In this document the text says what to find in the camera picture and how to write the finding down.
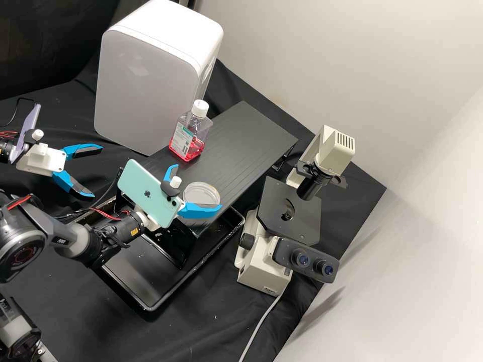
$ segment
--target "flask label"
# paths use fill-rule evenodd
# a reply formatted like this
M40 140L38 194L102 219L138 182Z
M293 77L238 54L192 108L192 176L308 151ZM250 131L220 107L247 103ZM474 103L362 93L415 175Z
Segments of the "flask label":
M180 156L186 157L192 140L193 132L178 122L171 141L171 148Z

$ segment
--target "microscope focus knob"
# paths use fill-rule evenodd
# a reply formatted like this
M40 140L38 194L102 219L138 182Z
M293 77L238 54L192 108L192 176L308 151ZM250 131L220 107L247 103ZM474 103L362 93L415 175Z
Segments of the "microscope focus knob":
M239 245L245 250L251 250L255 243L255 237L251 234L243 233Z
M331 262L326 262L321 259L317 259L313 263L313 269L324 277L329 277L335 271L334 265Z

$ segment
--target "white bottle cap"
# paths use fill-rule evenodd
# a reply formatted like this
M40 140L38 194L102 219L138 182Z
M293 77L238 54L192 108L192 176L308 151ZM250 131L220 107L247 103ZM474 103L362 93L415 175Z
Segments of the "white bottle cap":
M210 106L204 100L195 100L193 107L191 108L191 113L198 118L205 118L208 113L208 108L210 108Z
M44 136L44 131L42 130L37 129L34 132L32 132L32 138L36 141L40 141L43 136Z
M173 178L170 181L170 186L173 189L177 189L181 185L181 177L179 176L173 176Z

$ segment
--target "white knob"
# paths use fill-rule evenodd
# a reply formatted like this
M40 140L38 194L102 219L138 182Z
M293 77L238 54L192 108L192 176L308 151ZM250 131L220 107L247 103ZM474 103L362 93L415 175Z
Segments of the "white knob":
M36 141L40 141L42 139L42 137L44 136L44 131L42 130L35 130L33 133L32 133L32 138Z
M173 178L170 181L170 186L173 189L177 189L181 185L181 177L179 176L173 176Z

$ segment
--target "microscope base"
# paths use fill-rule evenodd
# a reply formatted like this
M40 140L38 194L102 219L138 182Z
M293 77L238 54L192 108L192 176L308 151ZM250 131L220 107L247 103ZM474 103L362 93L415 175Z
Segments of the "microscope base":
M257 219L257 209L247 213L243 232L253 235L250 250L238 247L235 266L239 269L237 282L276 297L288 285L293 271L272 260L278 236L267 233Z
M38 359L35 359L35 357L32 359L32 361L38 361L38 362L57 362L57 359L53 356L52 353L47 349L47 347L40 342L39 344L39 349L37 350L37 356Z

